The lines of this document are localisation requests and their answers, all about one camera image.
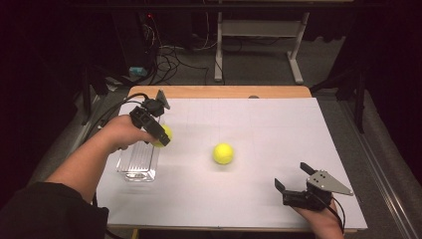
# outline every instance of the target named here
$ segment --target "table leg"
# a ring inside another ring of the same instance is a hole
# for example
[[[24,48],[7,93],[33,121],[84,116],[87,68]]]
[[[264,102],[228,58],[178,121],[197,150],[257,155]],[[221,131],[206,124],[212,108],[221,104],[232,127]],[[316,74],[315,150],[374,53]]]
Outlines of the table leg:
[[[289,63],[291,65],[292,73],[295,78],[295,82],[298,85],[302,85],[304,83],[304,79],[302,78],[301,71],[299,70],[298,62],[296,61],[296,56],[298,54],[299,47],[302,42],[302,37],[304,36],[305,28],[307,27],[308,17],[310,13],[304,13],[302,18],[301,26],[298,29],[298,34],[296,36],[295,47],[291,52],[287,52]]]
[[[217,53],[215,55],[215,66],[214,66],[214,81],[221,82],[223,80],[223,51],[221,45],[223,42],[222,32],[222,13],[218,13],[218,28],[217,28]]]

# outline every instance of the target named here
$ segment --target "black sleeve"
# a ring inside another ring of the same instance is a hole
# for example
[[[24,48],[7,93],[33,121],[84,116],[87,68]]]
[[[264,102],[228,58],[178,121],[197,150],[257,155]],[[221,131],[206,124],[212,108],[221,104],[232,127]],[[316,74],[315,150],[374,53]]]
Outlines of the black sleeve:
[[[105,238],[107,208],[60,183],[37,182],[0,211],[0,238]]]

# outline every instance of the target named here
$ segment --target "human arm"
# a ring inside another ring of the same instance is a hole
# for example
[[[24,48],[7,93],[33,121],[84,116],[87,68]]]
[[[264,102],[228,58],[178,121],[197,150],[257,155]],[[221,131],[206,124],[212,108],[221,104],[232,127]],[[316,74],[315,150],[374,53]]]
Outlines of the human arm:
[[[334,200],[330,207],[336,211]],[[310,224],[316,239],[343,239],[344,236],[338,225],[338,220],[328,209],[323,211],[311,211],[298,207],[293,207]]]
[[[108,155],[140,140],[156,139],[135,127],[130,116],[116,117],[75,150],[46,182],[63,183],[77,190],[90,203],[103,175]]]

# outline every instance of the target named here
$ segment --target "hand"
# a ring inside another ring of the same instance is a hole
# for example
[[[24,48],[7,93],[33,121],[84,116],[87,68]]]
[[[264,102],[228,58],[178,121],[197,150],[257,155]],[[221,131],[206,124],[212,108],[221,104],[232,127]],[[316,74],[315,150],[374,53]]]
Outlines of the hand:
[[[128,115],[113,118],[95,136],[108,141],[110,152],[126,149],[138,141],[157,141],[148,132],[135,127]]]
[[[331,201],[330,207],[336,210],[334,200]],[[342,239],[341,229],[338,225],[337,218],[328,210],[324,209],[323,211],[311,211],[298,207],[292,207],[301,214],[310,224],[313,233],[316,235],[316,238],[324,239]]]

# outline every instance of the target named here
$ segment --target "forearm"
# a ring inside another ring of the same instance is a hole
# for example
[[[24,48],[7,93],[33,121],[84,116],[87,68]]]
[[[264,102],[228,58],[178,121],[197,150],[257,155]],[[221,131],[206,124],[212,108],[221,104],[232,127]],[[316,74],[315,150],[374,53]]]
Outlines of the forearm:
[[[106,159],[113,150],[107,137],[98,132],[72,153],[46,181],[63,183],[80,192],[90,203],[105,169]]]

